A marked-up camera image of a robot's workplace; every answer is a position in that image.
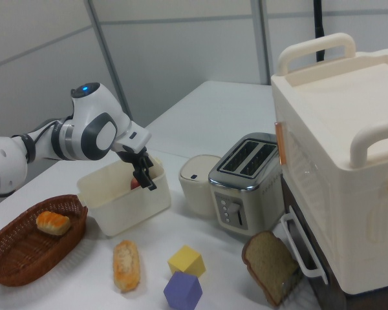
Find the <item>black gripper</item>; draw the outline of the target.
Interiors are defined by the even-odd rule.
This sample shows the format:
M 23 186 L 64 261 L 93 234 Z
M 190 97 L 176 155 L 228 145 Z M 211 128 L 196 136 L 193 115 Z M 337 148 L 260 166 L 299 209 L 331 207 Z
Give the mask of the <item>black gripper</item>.
M 121 150 L 116 152 L 116 154 L 122 161 L 133 164 L 134 171 L 133 179 L 131 180 L 132 190 L 141 187 L 153 191 L 157 188 L 149 174 L 149 169 L 153 166 L 153 162 L 147 153 L 146 147 L 143 147 L 142 150 L 137 153 Z

